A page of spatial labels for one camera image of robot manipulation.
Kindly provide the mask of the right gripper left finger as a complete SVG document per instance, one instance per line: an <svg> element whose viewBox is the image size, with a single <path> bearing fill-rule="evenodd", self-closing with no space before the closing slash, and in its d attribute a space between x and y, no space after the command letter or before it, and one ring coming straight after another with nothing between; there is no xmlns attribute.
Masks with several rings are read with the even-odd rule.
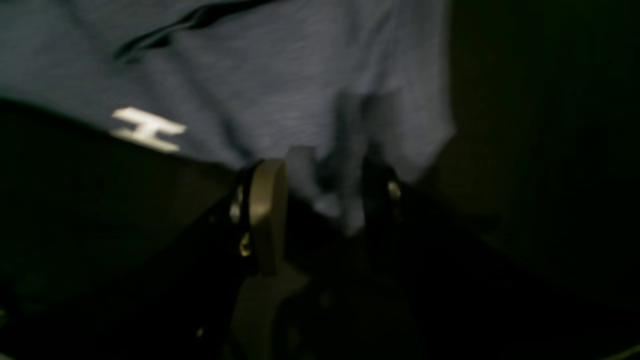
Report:
<svg viewBox="0 0 640 360"><path fill-rule="evenodd" d="M102 360L219 360L243 282L284 263L288 169L265 158L131 276L142 299L100 335Z"/></svg>

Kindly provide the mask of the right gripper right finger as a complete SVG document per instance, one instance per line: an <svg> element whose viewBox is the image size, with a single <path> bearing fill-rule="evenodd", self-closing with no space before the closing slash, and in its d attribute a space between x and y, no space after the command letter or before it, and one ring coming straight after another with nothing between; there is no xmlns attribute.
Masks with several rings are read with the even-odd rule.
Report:
<svg viewBox="0 0 640 360"><path fill-rule="evenodd" d="M406 294L428 360L518 360L547 337L537 280L372 155L361 164L370 263Z"/></svg>

